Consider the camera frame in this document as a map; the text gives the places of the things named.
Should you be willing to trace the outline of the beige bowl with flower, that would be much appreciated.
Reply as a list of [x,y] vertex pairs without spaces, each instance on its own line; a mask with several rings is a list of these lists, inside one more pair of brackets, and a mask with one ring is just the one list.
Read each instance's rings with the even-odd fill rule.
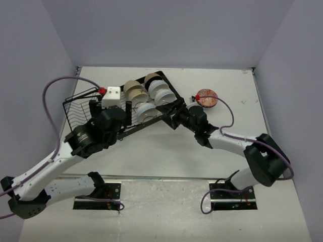
[[128,94],[128,100],[131,101],[132,107],[146,103],[148,99],[149,96],[143,89],[132,89]]

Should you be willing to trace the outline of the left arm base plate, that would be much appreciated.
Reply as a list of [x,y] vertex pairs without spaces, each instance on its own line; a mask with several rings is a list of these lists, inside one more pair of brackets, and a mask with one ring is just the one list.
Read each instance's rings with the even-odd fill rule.
[[88,195],[92,199],[76,197],[73,210],[118,211],[123,209],[120,201],[121,183],[105,183],[104,188]]

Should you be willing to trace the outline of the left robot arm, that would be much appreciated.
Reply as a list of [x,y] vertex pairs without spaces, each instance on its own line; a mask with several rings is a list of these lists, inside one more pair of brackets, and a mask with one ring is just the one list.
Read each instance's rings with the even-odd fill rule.
[[130,101],[126,102],[125,108],[104,108],[87,123],[75,127],[52,154],[32,169],[18,177],[3,178],[1,186],[11,197],[8,205],[12,215],[29,219],[49,205],[72,197],[112,203],[110,198],[100,198],[105,192],[105,183],[98,172],[90,172],[61,185],[55,180],[68,168],[114,145],[117,135],[131,122]]

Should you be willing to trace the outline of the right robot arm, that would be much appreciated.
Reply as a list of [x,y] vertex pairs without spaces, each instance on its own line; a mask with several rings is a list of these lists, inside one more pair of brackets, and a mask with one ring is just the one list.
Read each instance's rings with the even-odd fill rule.
[[172,129],[184,126],[194,133],[197,143],[209,149],[225,150],[244,157],[248,167],[238,170],[225,179],[221,189],[230,198],[236,198],[250,187],[261,184],[271,187],[282,180],[282,174],[291,169],[290,161],[268,134],[246,137],[224,132],[223,128],[208,122],[201,106],[187,107],[183,98],[157,106],[165,115],[165,123]]

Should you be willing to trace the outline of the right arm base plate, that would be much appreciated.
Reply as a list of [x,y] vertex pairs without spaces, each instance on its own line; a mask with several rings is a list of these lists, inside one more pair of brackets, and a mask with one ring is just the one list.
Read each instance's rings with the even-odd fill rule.
[[257,210],[253,187],[242,193],[211,192],[210,200],[213,211]]

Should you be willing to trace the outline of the light blue bowl front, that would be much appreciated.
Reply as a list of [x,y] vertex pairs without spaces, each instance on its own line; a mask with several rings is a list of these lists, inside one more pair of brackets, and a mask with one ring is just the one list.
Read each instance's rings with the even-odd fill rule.
[[147,122],[157,116],[156,105],[153,103],[142,103],[136,110],[137,121],[139,123]]

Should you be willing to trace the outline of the blue zigzag patterned bowl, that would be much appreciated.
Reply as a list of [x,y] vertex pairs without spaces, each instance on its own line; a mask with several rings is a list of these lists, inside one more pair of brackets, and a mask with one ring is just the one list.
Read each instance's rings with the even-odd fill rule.
[[211,89],[201,89],[195,97],[196,102],[204,108],[212,108],[218,102],[218,95]]

